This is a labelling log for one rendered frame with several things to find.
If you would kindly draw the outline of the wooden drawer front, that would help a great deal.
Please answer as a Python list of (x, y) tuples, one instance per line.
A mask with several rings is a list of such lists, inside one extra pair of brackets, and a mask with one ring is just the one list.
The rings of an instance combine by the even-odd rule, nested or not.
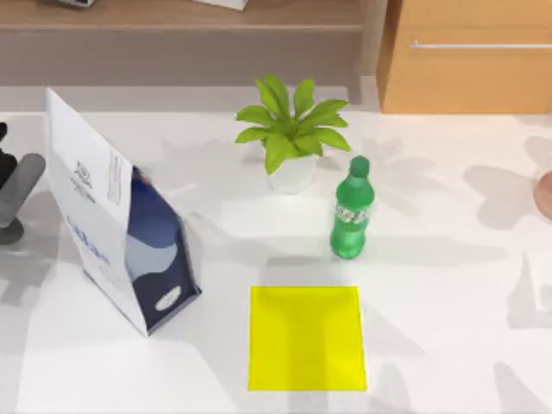
[(548, 30), (401, 30), (382, 47), (379, 105), (387, 114), (543, 114), (552, 111), (552, 50), (419, 50), (422, 43), (552, 44)]

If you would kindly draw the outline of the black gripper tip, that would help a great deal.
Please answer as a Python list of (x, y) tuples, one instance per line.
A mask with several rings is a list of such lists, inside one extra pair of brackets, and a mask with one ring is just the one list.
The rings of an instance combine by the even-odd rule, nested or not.
[[(0, 122), (0, 144), (8, 134), (8, 125), (6, 122)], [(5, 185), (11, 174), (15, 171), (18, 161), (17, 158), (10, 153), (4, 152), (0, 148), (0, 190)]]

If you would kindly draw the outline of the flat yellow square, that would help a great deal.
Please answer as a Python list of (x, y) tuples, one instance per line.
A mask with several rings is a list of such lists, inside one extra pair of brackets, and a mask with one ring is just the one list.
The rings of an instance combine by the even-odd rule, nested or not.
[(354, 286), (254, 286), (251, 391), (364, 391), (367, 375)]

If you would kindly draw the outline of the wooden cupboard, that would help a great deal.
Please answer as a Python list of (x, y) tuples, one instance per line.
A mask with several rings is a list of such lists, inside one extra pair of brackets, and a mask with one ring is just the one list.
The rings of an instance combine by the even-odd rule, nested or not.
[(552, 111), (552, 0), (388, 0), (376, 70), (387, 114)]

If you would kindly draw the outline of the green plant in white pot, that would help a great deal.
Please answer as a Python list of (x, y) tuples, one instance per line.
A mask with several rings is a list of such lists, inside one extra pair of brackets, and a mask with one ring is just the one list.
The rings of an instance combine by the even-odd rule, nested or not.
[(270, 187), (284, 194), (300, 193), (310, 186), (325, 146), (351, 150), (339, 132), (348, 126), (339, 114), (348, 101), (331, 98), (316, 103), (311, 78), (302, 80), (292, 94), (272, 74), (256, 79), (255, 86), (260, 103), (236, 113), (236, 121), (249, 126), (235, 143), (259, 142), (264, 148), (264, 170)]

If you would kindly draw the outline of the wooden open shelf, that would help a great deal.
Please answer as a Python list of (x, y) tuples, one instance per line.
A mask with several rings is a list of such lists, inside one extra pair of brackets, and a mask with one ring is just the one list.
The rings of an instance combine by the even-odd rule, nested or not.
[(0, 110), (48, 86), (107, 107), (219, 104), (267, 73), (312, 78), (354, 100), (372, 76), (388, 0), (0, 0)]

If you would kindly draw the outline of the salmon-coloured round object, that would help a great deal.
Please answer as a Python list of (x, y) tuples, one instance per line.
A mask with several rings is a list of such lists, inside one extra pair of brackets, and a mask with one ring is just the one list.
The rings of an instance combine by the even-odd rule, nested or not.
[(538, 210), (552, 221), (552, 170), (546, 172), (537, 182), (534, 199)]

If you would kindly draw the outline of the green bottle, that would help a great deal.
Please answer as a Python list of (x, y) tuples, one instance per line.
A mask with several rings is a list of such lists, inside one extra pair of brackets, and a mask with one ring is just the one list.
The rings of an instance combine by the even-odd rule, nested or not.
[(353, 259), (363, 250), (375, 192), (369, 180), (370, 161), (355, 156), (347, 177), (336, 188), (334, 225), (330, 235), (332, 252)]

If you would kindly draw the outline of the white and blue book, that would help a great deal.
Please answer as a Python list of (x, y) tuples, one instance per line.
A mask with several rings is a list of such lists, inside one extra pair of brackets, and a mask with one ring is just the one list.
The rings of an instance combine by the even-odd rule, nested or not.
[(84, 272), (148, 337), (201, 293), (185, 223), (69, 103), (46, 96), (48, 177)]

